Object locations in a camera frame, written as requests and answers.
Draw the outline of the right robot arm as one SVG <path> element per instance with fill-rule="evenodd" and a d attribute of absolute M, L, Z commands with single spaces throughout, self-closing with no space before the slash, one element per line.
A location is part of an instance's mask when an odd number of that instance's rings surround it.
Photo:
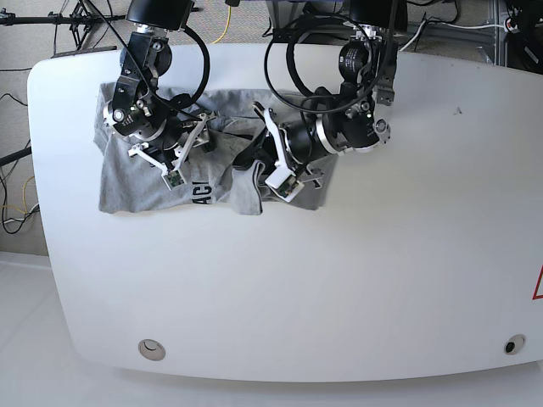
<path fill-rule="evenodd" d="M 205 127 L 208 114 L 189 114 L 185 109 L 202 96 L 210 76 L 210 55 L 204 41 L 190 27 L 193 1 L 132 1 L 126 19 L 137 25 L 123 45 L 120 76 L 113 97 L 104 107 L 104 124 L 119 138 L 134 139 L 131 153 L 171 176 L 179 171 L 185 147 L 182 135 L 194 140 Z M 167 33 L 183 31 L 203 56 L 202 79 L 196 91 L 171 99 L 158 94 L 159 78 L 171 67 L 172 51 Z"/>

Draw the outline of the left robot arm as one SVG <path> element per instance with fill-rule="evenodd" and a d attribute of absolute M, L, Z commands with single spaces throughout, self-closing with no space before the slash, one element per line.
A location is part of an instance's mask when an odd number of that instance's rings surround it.
<path fill-rule="evenodd" d="M 295 62 L 295 48 L 303 36 L 318 28 L 348 25 L 353 29 L 341 47 L 339 91 L 324 86 L 310 89 Z M 266 128 L 233 161 L 235 170 L 256 169 L 256 180 L 277 192 L 290 192 L 301 183 L 308 167 L 347 150 L 367 151 L 389 139 L 389 122 L 382 110 L 394 102 L 398 42 L 395 33 L 407 28 L 405 1 L 350 1 L 345 13 L 329 13 L 313 6 L 272 32 L 271 43 L 286 45 L 288 74 L 299 97 L 290 99 L 275 87 L 272 94 L 299 112 L 293 123 L 278 125 L 272 111 L 255 103 Z"/>

